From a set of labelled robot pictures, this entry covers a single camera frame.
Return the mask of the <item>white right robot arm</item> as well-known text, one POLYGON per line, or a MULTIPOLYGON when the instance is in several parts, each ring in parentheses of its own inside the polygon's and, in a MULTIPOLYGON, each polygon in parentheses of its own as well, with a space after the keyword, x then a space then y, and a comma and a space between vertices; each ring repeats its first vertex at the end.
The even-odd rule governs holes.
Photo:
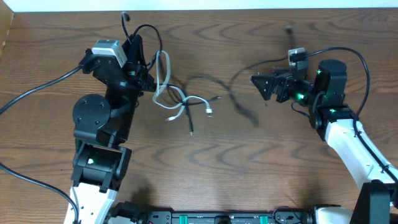
POLYGON ((346 65, 334 59, 318 65, 314 83, 305 69, 253 75, 251 83, 265 100, 271 95, 283 103, 292 100, 308 108, 311 127, 340 157, 360 189, 355 208, 314 206, 302 223, 392 223, 391 207, 397 206, 397 168, 369 139, 354 111, 344 103, 346 65))

